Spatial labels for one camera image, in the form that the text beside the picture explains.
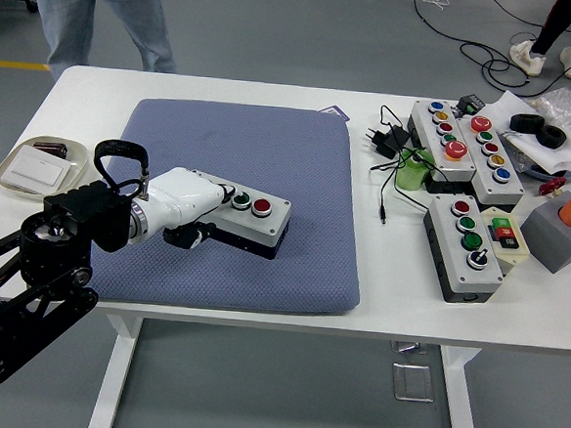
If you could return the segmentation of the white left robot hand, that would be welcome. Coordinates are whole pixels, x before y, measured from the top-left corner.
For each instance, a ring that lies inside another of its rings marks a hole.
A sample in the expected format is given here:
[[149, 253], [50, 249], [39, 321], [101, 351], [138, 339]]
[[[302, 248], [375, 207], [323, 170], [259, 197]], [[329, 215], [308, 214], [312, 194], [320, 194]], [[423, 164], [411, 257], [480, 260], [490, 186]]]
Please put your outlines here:
[[195, 248], [215, 230], [213, 223], [199, 225], [196, 220], [228, 203], [237, 190], [182, 167], [167, 171], [151, 179], [144, 194], [133, 198], [129, 242], [144, 242], [162, 230], [166, 242]]

